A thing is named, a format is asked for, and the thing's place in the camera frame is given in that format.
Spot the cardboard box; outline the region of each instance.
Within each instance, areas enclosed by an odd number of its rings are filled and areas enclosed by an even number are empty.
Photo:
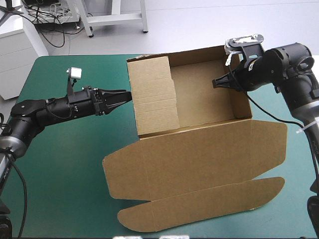
[[[103,160],[112,197],[148,200],[121,210],[139,232],[251,210],[282,189],[253,180],[285,160],[287,127],[252,120],[243,93],[213,89],[223,46],[128,60],[140,141]]]

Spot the white floor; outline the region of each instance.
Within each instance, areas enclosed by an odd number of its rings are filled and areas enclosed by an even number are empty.
[[[93,15],[111,9],[107,0],[86,0]],[[122,13],[135,12],[139,0],[122,0]],[[50,55],[142,54],[181,51],[222,45],[235,36],[260,33],[264,48],[300,42],[319,54],[319,1],[314,0],[146,0],[149,33],[141,24],[94,28],[67,35],[65,46],[54,48],[45,40]],[[73,25],[66,30],[74,31]],[[47,34],[61,44],[61,33]],[[6,116],[15,100],[0,98],[0,112]]]

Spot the white cable tie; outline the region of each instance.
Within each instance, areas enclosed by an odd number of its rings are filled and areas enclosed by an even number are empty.
[[[235,55],[235,54],[241,54],[241,51],[232,51],[232,52],[230,52],[230,54],[228,55],[228,58],[226,60],[225,66],[229,66],[230,65],[231,57],[232,57],[232,55]]]
[[[316,119],[315,121],[313,121],[313,122],[307,124],[307,125],[304,126],[303,128],[298,129],[298,130],[296,131],[296,133],[302,133],[302,132],[304,132],[307,128],[313,126],[313,125],[316,124],[316,123],[319,123],[319,118]]]

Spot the metal frame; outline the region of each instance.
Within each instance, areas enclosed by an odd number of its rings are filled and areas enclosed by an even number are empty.
[[[74,0],[76,3],[82,22],[85,27],[85,31],[89,37],[93,37],[93,26],[106,26],[106,25],[117,25],[125,23],[138,23],[143,24],[143,32],[147,33],[148,23],[146,16],[145,0],[140,0],[141,13],[129,13],[121,14],[121,0],[112,0],[112,14],[103,16],[89,16],[86,10],[86,6],[83,0]]]

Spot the black cable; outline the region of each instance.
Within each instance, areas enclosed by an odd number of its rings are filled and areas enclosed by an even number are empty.
[[[271,113],[267,112],[266,110],[264,110],[261,106],[259,106],[248,94],[247,92],[241,87],[241,85],[239,84],[239,82],[237,81],[237,78],[234,76],[234,73],[232,72],[230,66],[228,66],[229,72],[232,76],[232,78],[234,79],[234,81],[236,82],[236,84],[238,85],[239,89],[246,95],[246,97],[258,108],[260,109],[262,112],[264,112],[265,114],[267,114],[268,116],[270,116],[271,118],[282,122],[282,123],[291,123],[291,124],[295,124],[298,125],[300,128],[303,128],[304,126],[298,122],[295,121],[289,121],[289,120],[283,120],[280,118],[275,117],[274,115],[272,115]]]
[[[25,182],[25,179],[24,179],[22,173],[20,172],[19,168],[14,163],[15,162],[15,157],[14,157],[14,155],[11,152],[11,147],[3,149],[2,152],[4,152],[6,158],[9,160],[10,164],[16,170],[19,178],[21,179],[22,185],[23,185],[24,207],[23,207],[23,216],[22,216],[22,221],[21,221],[21,227],[20,227],[19,234],[18,234],[18,237],[17,237],[19,239],[22,236],[22,232],[23,232],[23,228],[24,228],[24,224],[25,224],[26,212],[27,212],[27,204],[28,204],[26,182]]]
[[[11,131],[11,126],[7,123],[3,123],[4,122],[4,115],[2,113],[0,113],[0,128],[2,130],[4,130],[5,127],[9,127],[9,131]]]
[[[53,102],[55,102],[55,98],[53,98],[52,99],[52,101],[50,101],[50,102],[46,102],[45,103],[45,108],[46,108],[46,110],[51,114],[51,115],[53,115],[54,117],[56,117],[56,118],[59,118],[59,119],[64,119],[64,120],[67,120],[67,119],[69,119],[71,116],[72,116],[72,109],[70,108],[70,105],[68,105],[69,106],[69,109],[70,109],[70,114],[69,114],[69,116],[67,116],[67,117],[61,117],[61,116],[57,116],[55,113],[53,113],[50,109],[49,109],[49,105],[50,104],[52,104]]]
[[[19,234],[18,234],[18,237],[17,237],[19,239],[22,236],[22,232],[23,232],[23,228],[24,228],[24,224],[25,224],[28,199],[27,199],[27,191],[26,191],[25,179],[24,179],[22,173],[20,172],[20,170],[18,169],[18,167],[16,166],[16,164],[11,159],[10,159],[10,162],[11,162],[12,166],[14,167],[14,169],[16,170],[17,174],[19,175],[19,177],[21,179],[21,182],[22,182],[22,185],[23,185],[24,208],[23,208],[23,216],[22,216],[21,227],[20,227],[20,231],[19,231]]]
[[[27,17],[25,17],[25,16],[23,16],[23,15],[21,15],[21,14],[14,13],[14,12],[12,12],[12,11],[10,11],[10,12],[11,12],[12,14],[19,15],[19,16],[21,16],[21,17],[27,19],[29,22],[31,22],[31,23],[34,25],[34,23],[33,23],[29,18],[27,18]],[[59,22],[59,24],[61,25],[60,20],[59,20],[56,16],[54,16],[54,18],[55,18],[55,19]],[[39,31],[40,31],[40,34],[43,36],[43,38],[44,38],[51,46],[54,46],[54,47],[56,47],[56,48],[61,48],[61,47],[63,47],[64,44],[65,44],[64,29],[63,29],[63,26],[62,26],[62,25],[61,25],[61,27],[62,27],[62,33],[63,33],[63,43],[62,43],[61,46],[54,45],[52,42],[50,42],[50,41],[44,36],[44,34],[43,34],[43,32],[41,31],[41,29],[39,29]]]

